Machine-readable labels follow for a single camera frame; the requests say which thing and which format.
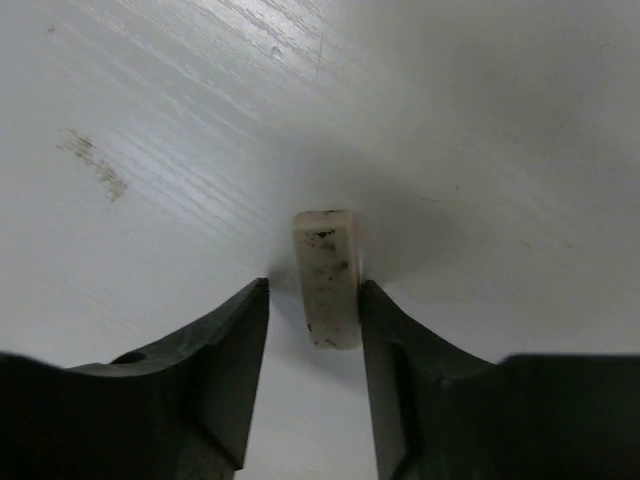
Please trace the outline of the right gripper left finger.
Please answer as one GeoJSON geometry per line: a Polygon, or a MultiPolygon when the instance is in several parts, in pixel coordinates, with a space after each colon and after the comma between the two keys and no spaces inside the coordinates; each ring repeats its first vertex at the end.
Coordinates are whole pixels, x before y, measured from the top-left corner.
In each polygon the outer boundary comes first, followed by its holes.
{"type": "Polygon", "coordinates": [[[242,469],[269,321],[258,278],[109,363],[1,357],[5,479],[230,479],[242,469]]]}

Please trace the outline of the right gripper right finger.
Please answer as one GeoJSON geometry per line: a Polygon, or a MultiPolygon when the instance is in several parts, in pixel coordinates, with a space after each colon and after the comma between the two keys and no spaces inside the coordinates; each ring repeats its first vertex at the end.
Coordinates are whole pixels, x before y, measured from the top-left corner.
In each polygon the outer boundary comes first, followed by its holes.
{"type": "Polygon", "coordinates": [[[639,359],[518,354],[436,335],[374,282],[359,297],[382,479],[635,479],[639,359]]]}

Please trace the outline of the grey eraser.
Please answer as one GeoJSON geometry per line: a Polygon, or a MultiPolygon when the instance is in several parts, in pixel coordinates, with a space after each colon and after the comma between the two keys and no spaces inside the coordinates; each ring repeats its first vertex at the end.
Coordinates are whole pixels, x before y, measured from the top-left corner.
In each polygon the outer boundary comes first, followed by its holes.
{"type": "Polygon", "coordinates": [[[292,221],[307,331],[319,349],[361,346],[360,262],[353,214],[307,211],[292,221]]]}

